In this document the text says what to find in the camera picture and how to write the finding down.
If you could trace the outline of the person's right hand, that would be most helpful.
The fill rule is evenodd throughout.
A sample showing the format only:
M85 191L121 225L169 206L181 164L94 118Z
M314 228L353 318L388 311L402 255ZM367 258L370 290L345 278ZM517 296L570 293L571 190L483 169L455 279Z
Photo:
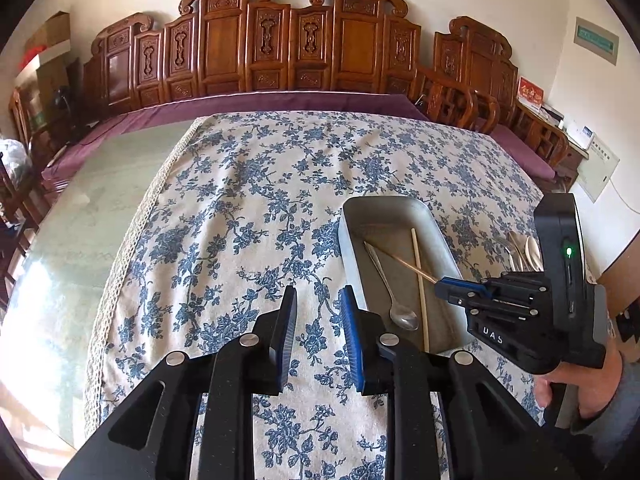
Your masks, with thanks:
M613 348L606 354L602 368L589 368L572 363L561 363L553 372L534 377L534 395L541 408L552 401L553 384L577 388L578 412L590 419L600 414L613 400L623 375L623 358Z

